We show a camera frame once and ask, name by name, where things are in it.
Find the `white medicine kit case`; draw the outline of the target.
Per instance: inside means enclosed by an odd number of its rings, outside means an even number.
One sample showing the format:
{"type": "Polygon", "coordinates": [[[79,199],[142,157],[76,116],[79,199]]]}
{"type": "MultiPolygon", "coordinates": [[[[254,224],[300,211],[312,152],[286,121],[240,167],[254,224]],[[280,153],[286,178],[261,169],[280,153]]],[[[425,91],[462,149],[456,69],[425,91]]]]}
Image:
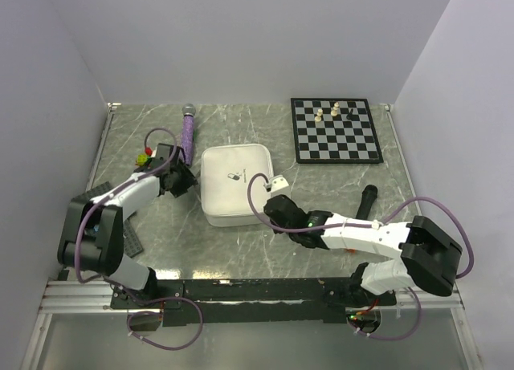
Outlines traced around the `white medicine kit case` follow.
{"type": "Polygon", "coordinates": [[[202,211],[215,227],[258,224],[247,199],[249,180],[257,173],[273,177],[271,154],[261,144],[233,144],[206,149],[201,156],[202,211]]]}

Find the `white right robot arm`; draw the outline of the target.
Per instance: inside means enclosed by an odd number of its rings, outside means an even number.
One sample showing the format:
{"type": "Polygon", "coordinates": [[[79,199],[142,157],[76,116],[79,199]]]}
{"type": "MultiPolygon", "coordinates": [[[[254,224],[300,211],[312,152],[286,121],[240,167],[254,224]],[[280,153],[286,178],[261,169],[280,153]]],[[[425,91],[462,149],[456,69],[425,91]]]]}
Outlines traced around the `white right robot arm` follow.
{"type": "Polygon", "coordinates": [[[440,297],[453,291],[463,249],[429,218],[385,224],[328,211],[306,213],[285,195],[269,199],[263,212],[275,232],[306,248],[355,250],[386,258],[366,263],[356,273],[350,294],[359,304],[403,287],[416,286],[440,297]]]}

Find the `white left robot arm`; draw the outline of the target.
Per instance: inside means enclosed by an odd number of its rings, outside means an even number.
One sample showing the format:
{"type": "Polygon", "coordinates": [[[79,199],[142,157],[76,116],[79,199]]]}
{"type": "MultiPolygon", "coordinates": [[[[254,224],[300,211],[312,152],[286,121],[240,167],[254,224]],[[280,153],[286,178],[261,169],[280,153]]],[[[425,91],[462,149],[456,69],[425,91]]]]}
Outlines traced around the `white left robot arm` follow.
{"type": "Polygon", "coordinates": [[[159,296],[156,273],[124,252],[124,222],[153,199],[167,192],[180,197],[197,184],[185,158],[183,148],[159,144],[156,154],[122,184],[90,200],[74,197],[63,224],[58,262],[75,268],[77,274],[93,271],[127,288],[140,307],[155,304],[159,296]]]}

